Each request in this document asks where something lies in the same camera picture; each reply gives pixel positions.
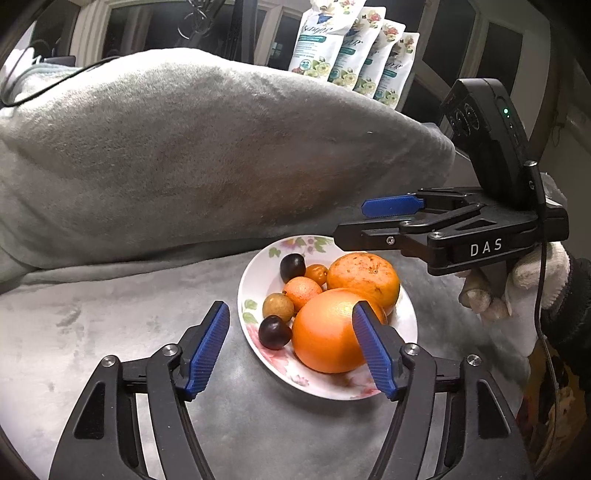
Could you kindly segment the right white gloved hand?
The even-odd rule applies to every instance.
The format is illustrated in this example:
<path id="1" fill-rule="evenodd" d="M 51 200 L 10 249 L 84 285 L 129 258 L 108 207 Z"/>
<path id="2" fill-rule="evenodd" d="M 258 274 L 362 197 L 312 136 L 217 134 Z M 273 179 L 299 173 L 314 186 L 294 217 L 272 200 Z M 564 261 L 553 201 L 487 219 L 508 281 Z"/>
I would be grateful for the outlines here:
<path id="1" fill-rule="evenodd" d="M 535 301 L 541 271 L 541 248 L 520 259 L 505 281 L 504 293 L 493 293 L 490 282 L 480 269 L 463 272 L 465 283 L 459 302 L 478 314 L 484 326 L 505 336 L 523 357 L 532 354 L 537 343 Z M 570 259 L 560 242 L 547 244 L 546 270 L 541 307 L 549 310 L 562 299 L 570 273 Z"/>

